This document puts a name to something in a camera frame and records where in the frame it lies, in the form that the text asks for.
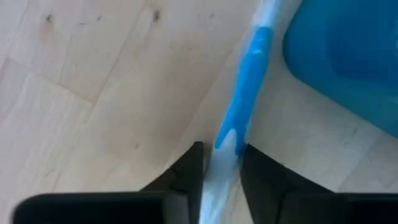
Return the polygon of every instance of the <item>blue handle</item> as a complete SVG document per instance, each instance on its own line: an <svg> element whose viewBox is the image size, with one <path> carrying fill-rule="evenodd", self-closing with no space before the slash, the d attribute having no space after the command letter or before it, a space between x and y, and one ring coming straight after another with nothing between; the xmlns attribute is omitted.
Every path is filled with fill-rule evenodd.
<svg viewBox="0 0 398 224"><path fill-rule="evenodd" d="M215 149L220 148L228 132L235 129L235 154L240 156L243 153L246 131L268 67L272 35L273 31L269 27L260 27L254 34L249 50L240 64L237 86L218 133Z"/></svg>

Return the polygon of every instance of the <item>wooden floor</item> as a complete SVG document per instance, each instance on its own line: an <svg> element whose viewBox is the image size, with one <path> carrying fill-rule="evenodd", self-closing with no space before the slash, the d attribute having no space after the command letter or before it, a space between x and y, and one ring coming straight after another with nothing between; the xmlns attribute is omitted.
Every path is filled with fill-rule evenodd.
<svg viewBox="0 0 398 224"><path fill-rule="evenodd" d="M41 192L138 190L212 143L257 1L0 0L0 222ZM249 142L329 189L397 192L398 140L284 65L286 4Z"/></svg>

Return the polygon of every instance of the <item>blue and white stick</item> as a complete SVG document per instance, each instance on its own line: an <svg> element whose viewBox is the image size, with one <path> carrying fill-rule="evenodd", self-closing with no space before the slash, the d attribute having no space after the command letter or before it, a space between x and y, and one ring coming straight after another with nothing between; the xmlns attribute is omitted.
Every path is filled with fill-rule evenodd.
<svg viewBox="0 0 398 224"><path fill-rule="evenodd" d="M266 74L273 26L281 0L261 0L254 15L255 33L239 66L238 82L211 153L203 183L200 224L221 223L231 183L236 179L245 136Z"/></svg>

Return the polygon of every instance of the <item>black object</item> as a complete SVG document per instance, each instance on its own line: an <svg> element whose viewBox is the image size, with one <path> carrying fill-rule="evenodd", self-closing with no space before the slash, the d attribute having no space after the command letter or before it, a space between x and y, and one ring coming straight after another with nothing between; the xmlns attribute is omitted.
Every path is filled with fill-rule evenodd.
<svg viewBox="0 0 398 224"><path fill-rule="evenodd" d="M203 153L196 142L139 192L29 198L15 209L13 224L198 223ZM336 194L250 145L241 181L255 224L398 223L397 194Z"/></svg>
<svg viewBox="0 0 398 224"><path fill-rule="evenodd" d="M196 142L140 192L45 194L14 211L14 224L197 223L203 184L203 144Z"/></svg>

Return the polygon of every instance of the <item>blue container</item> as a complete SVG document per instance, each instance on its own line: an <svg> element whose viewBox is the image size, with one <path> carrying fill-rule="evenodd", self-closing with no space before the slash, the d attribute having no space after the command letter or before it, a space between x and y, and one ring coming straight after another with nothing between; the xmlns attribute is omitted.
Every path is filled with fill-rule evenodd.
<svg viewBox="0 0 398 224"><path fill-rule="evenodd" d="M284 57L297 78L398 138L398 0L303 0Z"/></svg>

